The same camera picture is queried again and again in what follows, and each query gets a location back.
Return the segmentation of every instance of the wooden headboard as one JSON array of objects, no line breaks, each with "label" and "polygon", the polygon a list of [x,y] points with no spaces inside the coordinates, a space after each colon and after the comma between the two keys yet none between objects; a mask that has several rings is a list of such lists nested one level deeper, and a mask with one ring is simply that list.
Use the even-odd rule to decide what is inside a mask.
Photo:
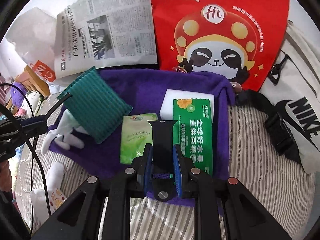
[{"label": "wooden headboard", "polygon": [[28,91],[40,92],[45,98],[50,95],[48,84],[41,80],[29,66],[24,68],[15,81],[21,83]]}]

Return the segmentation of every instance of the pink curtain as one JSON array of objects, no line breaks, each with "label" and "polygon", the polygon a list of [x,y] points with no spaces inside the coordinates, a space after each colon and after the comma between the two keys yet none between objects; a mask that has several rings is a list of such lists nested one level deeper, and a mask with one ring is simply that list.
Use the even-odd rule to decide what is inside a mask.
[{"label": "pink curtain", "polygon": [[[0,84],[5,83],[5,78],[0,74]],[[5,106],[5,95],[4,86],[0,87],[0,104]]]}]

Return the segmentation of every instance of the panda hand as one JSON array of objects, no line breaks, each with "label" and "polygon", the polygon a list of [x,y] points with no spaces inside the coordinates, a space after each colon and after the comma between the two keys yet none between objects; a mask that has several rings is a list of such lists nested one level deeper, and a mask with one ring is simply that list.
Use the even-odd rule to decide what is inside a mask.
[{"label": "panda hand", "polygon": [[247,67],[239,68],[237,72],[237,76],[235,78],[235,82],[242,85],[250,76],[250,73],[248,71]]},{"label": "panda hand", "polygon": [[187,71],[188,73],[191,73],[193,69],[193,60],[191,59],[188,62],[187,58],[184,57],[178,66],[185,69],[185,71]]}]

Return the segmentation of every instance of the red mushroom hat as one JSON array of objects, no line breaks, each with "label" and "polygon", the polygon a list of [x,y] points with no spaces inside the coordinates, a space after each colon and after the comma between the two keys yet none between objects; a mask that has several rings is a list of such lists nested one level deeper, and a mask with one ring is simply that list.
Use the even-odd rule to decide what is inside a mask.
[{"label": "red mushroom hat", "polygon": [[251,69],[258,40],[253,27],[242,17],[225,11],[218,5],[207,5],[201,11],[183,17],[174,31],[179,55],[178,62],[187,57],[188,49],[198,42],[222,41],[240,48],[244,66]]}]

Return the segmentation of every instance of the purple plush toy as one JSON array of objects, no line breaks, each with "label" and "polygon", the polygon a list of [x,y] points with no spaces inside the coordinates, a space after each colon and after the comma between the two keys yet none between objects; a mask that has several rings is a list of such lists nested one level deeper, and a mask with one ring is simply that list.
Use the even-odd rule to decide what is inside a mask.
[{"label": "purple plush toy", "polygon": [[[13,82],[13,85],[15,85],[16,87],[20,88],[20,90],[26,95],[27,90],[21,83]],[[11,97],[12,97],[12,103],[17,108],[21,108],[23,100],[24,100],[23,95],[14,87],[11,87],[10,93],[11,93]]]}]

